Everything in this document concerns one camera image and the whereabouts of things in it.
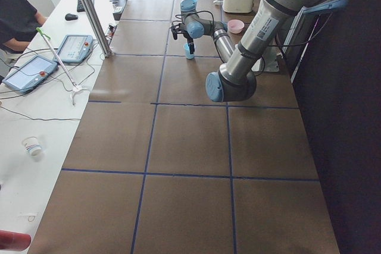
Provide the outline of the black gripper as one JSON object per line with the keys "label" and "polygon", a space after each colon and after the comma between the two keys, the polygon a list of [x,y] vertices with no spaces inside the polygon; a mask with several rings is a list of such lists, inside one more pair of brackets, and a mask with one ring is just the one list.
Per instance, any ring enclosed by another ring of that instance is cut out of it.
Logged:
{"label": "black gripper", "polygon": [[187,39],[189,53],[194,54],[195,45],[190,40],[190,39],[192,39],[192,37],[188,33],[186,25],[182,21],[174,20],[171,22],[171,33],[172,33],[172,37],[174,40],[178,39],[178,35],[183,35],[184,38]]}

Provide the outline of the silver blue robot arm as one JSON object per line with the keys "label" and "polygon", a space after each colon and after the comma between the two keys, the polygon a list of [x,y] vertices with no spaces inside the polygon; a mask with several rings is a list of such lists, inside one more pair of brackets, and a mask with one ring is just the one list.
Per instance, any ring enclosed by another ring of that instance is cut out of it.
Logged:
{"label": "silver blue robot arm", "polygon": [[223,60],[218,71],[209,73],[205,89],[213,102],[244,101],[255,92],[257,81],[252,70],[277,31],[300,10],[306,13],[329,13],[343,8],[348,0],[260,0],[259,10],[242,36],[234,45],[227,34],[227,27],[220,21],[199,17],[194,0],[180,4],[180,21],[171,26],[173,38],[184,35],[190,53],[194,53],[194,39],[211,36]]}

